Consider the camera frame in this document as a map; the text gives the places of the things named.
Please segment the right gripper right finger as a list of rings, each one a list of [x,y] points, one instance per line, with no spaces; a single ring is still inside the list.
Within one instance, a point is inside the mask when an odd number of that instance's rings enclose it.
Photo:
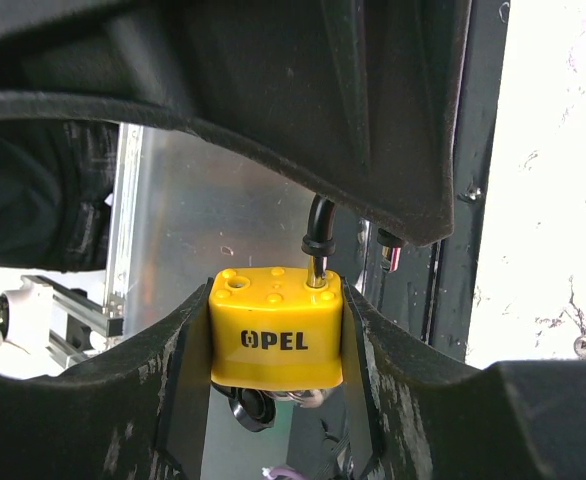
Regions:
[[[245,430],[206,453],[209,285],[56,377],[0,376],[0,479],[239,479],[267,461]],[[293,414],[287,458],[316,479],[586,479],[586,361],[478,370],[351,287],[344,387]]]

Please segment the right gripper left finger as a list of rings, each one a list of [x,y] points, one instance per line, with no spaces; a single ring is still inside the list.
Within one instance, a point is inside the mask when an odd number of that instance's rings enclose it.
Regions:
[[[453,230],[468,1],[0,1],[0,120],[195,135],[415,245]]]

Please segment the yellow padlock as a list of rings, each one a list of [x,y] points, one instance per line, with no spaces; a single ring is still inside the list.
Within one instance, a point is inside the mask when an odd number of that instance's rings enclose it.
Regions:
[[[335,211],[314,197],[302,239],[307,267],[227,268],[214,278],[211,381],[251,432],[273,425],[277,403],[317,408],[343,382],[342,280],[327,268]]]

